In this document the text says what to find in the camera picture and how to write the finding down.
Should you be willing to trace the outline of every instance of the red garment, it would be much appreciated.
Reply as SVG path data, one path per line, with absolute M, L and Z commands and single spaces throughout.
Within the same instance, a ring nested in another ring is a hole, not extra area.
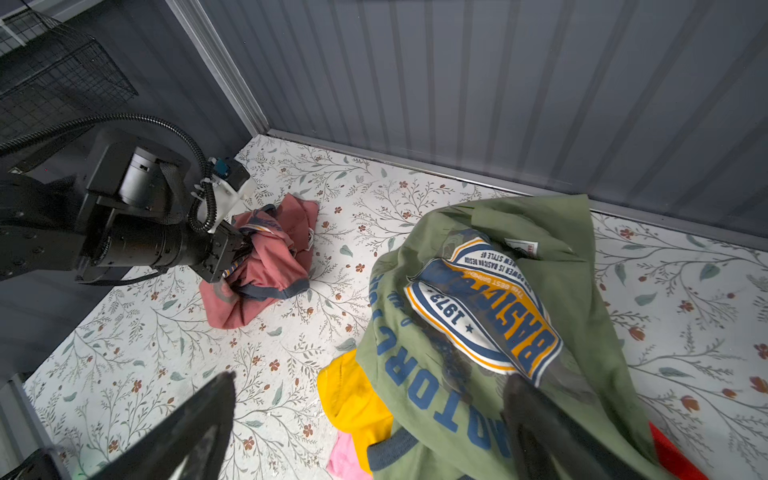
M 317 223 L 315 202 L 286 195 L 274 216 L 266 208 L 234 218 L 234 226 L 251 233 L 251 254 L 217 283 L 200 283 L 208 323 L 215 328 L 245 326 L 277 300 L 309 288 L 312 235 Z
M 669 473 L 680 480 L 708 480 L 653 423 L 650 423 L 650 433 L 654 437 L 659 462 Z

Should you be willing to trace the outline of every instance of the floral floor mat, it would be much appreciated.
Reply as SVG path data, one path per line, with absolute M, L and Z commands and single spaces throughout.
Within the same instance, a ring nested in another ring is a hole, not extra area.
M 377 256 L 434 208 L 507 195 L 271 137 L 238 158 L 259 185 L 249 207 L 287 193 L 319 202 L 310 290 L 223 331 L 186 267 L 114 288 L 25 384 L 73 478 L 222 370 L 237 372 L 237 407 L 221 478 L 328 478 L 336 433 L 316 377 L 365 331 Z M 593 221 L 595 279 L 650 420 L 710 478 L 768 476 L 768 253 Z

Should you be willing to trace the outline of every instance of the gray wall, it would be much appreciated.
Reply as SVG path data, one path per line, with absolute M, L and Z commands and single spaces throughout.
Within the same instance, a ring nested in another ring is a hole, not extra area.
M 165 2 L 105 0 L 68 24 L 96 37 L 138 90 L 124 111 L 173 121 L 208 156 L 231 156 L 250 139 Z M 183 142 L 157 127 L 116 126 L 190 157 Z M 49 181 L 90 171 L 93 165 L 84 157 L 93 134 L 67 146 L 33 176 Z M 109 290 L 78 285 L 73 272 L 38 271 L 1 282 L 0 380 L 34 371 Z
M 764 0 L 204 0 L 274 128 L 768 236 Z

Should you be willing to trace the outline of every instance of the graphic print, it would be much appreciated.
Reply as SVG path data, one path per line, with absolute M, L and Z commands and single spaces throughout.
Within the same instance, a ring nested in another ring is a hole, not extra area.
M 522 372 L 538 386 L 562 348 L 515 261 L 480 237 L 456 247 L 450 260 L 430 260 L 410 280 L 406 296 L 413 309 L 492 372 Z M 504 336 L 504 352 L 486 326 Z

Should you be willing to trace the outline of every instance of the green hoodie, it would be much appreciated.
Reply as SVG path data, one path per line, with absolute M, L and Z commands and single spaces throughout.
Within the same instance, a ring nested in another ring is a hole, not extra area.
M 371 273 L 372 320 L 357 361 L 410 434 L 393 429 L 390 445 L 369 448 L 374 476 L 516 478 L 500 411 L 507 375 L 522 373 L 643 476 L 670 478 L 593 273 L 585 195 L 425 215 Z M 515 363 L 490 346 L 478 316 L 509 328 Z

